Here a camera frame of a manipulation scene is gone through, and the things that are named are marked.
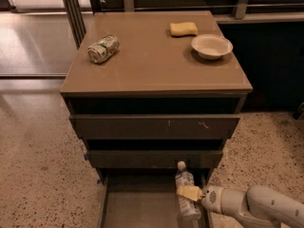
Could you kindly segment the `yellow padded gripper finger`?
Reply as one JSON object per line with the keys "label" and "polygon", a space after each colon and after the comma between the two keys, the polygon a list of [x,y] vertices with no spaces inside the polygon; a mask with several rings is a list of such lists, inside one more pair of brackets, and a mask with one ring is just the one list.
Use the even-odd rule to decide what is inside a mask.
{"label": "yellow padded gripper finger", "polygon": [[203,192],[198,186],[181,185],[177,188],[177,194],[195,202],[203,199]]}

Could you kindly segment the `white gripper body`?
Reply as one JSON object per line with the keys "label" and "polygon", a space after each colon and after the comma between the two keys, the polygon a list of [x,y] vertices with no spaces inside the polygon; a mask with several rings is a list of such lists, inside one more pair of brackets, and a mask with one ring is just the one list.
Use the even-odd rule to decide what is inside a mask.
{"label": "white gripper body", "polygon": [[210,212],[221,214],[221,198],[224,188],[210,185],[205,189],[205,197],[202,199],[202,206]]}

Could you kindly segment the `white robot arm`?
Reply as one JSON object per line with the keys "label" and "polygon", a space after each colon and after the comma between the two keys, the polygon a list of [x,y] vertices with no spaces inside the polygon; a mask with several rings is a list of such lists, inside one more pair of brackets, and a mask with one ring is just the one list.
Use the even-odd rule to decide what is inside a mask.
{"label": "white robot arm", "polygon": [[247,191],[210,185],[180,186],[180,197],[198,202],[207,211],[235,219],[244,228],[304,228],[304,204],[263,185]]}

